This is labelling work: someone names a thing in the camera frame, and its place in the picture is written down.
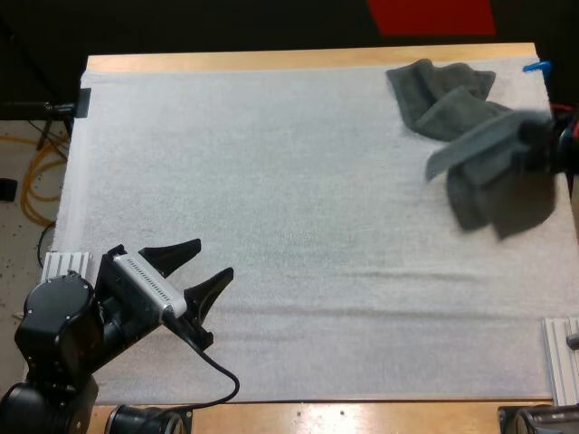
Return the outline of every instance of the table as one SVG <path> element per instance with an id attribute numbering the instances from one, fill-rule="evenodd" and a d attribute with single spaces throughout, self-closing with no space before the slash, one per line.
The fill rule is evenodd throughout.
<path id="1" fill-rule="evenodd" d="M 294 52 L 217 52 L 89 57 L 87 69 L 124 71 L 248 71 L 404 63 L 430 58 L 466 61 L 535 56 L 532 43 L 312 50 Z M 498 432 L 497 407 L 538 401 L 496 402 L 333 402 L 226 404 L 198 410 L 196 434 L 217 432 Z M 90 434 L 104 432 L 110 406 L 92 412 Z"/>

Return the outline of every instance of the dark background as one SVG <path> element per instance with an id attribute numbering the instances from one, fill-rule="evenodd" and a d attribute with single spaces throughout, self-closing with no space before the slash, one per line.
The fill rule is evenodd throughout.
<path id="1" fill-rule="evenodd" d="M 472 1 L 490 24 L 470 14 Z M 551 100 L 574 103 L 578 19 L 576 0 L 1 0 L 0 103 L 75 101 L 91 54 L 463 42 L 535 42 L 554 63 Z"/>

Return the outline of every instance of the gray cloth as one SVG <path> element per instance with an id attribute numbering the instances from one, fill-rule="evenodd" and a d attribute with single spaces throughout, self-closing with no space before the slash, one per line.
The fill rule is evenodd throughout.
<path id="1" fill-rule="evenodd" d="M 437 68 L 427 59 L 389 70 L 404 124 L 423 136 L 451 141 L 508 108 L 487 102 L 495 72 L 465 63 Z"/>
<path id="2" fill-rule="evenodd" d="M 548 109 L 529 59 L 489 98 Z M 188 288 L 232 266 L 205 320 L 237 401 L 550 396 L 540 319 L 579 313 L 579 251 L 559 194 L 540 227 L 463 236 L 439 142 L 410 133 L 384 67 L 86 73 L 53 247 L 95 262 L 194 237 Z M 565 188 L 563 177 L 557 180 Z M 89 272 L 94 282 L 96 269 Z M 100 402 L 177 403 L 231 383 L 161 328 L 96 374 Z"/>
<path id="3" fill-rule="evenodd" d="M 509 111 L 429 158 L 427 180 L 449 170 L 447 193 L 462 229 L 472 231 L 490 224 L 504 239 L 534 228 L 553 212 L 554 177 L 528 173 L 516 165 L 533 150 L 520 134 L 523 122 L 543 125 L 549 119 L 548 113 Z"/>

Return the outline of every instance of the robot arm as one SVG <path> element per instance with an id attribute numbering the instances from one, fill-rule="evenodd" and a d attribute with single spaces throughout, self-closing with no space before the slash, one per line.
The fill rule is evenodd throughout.
<path id="1" fill-rule="evenodd" d="M 0 433 L 85 433 L 98 393 L 92 374 L 163 324 L 232 378 L 233 392 L 208 404 L 231 399 L 239 382 L 203 353 L 213 343 L 203 321 L 233 280 L 233 269 L 183 294 L 165 279 L 200 250 L 199 240 L 143 249 L 135 255 L 119 245 L 103 255 L 94 288 L 75 272 L 36 287 L 26 299 L 24 319 L 15 334 L 29 372 L 26 381 L 13 386 L 0 402 Z M 190 424 L 186 413 L 192 407 L 119 407 L 107 431 L 178 433 Z M 159 431 L 162 427 L 172 428 Z"/>

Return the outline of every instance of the red wire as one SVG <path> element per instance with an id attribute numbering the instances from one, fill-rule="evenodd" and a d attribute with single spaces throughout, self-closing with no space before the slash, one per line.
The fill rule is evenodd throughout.
<path id="1" fill-rule="evenodd" d="M 574 107 L 567 106 L 566 104 L 551 104 L 552 110 L 562 110 L 562 111 L 574 111 Z"/>

